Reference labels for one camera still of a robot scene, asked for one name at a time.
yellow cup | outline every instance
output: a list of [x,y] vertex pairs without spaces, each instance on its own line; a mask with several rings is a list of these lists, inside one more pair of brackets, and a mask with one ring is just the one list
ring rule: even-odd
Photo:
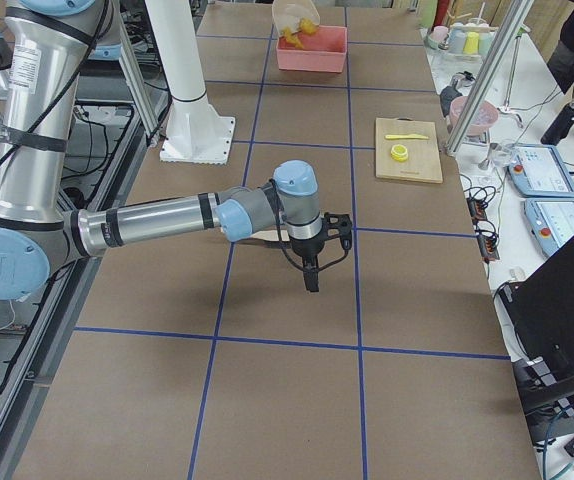
[[478,40],[480,35],[477,32],[467,32],[467,39],[463,47],[465,55],[476,55],[478,53]]

pink bowl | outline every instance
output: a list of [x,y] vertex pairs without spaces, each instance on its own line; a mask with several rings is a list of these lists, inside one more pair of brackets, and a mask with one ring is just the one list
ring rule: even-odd
[[[468,97],[456,97],[449,106],[449,121],[452,126],[456,125],[458,117],[463,111],[465,102]],[[489,128],[498,121],[498,110],[491,103],[484,100],[474,122],[469,126],[467,135],[476,136],[489,130]]]

yellow ring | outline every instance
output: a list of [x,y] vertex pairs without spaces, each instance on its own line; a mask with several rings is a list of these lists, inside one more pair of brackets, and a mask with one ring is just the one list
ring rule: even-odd
[[391,147],[391,158],[396,160],[397,162],[406,162],[409,160],[409,150],[404,145],[397,143]]

blue and white device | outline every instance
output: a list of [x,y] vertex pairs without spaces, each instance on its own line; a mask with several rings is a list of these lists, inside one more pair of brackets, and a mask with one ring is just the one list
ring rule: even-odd
[[574,181],[553,145],[518,144],[513,160],[507,168],[523,196],[574,198]]
[[532,233],[547,257],[574,236],[574,199],[528,198],[524,208]]

white robotic arm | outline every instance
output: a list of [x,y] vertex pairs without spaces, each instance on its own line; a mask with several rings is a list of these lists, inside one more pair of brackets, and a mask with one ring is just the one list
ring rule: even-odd
[[61,214],[56,198],[82,63],[115,29],[111,0],[8,0],[6,21],[16,37],[10,93],[0,139],[0,299],[31,294],[63,265],[111,247],[213,227],[230,241],[285,222],[291,260],[318,291],[317,255],[338,238],[351,248],[347,215],[320,215],[313,169],[294,160],[274,179],[249,190]]

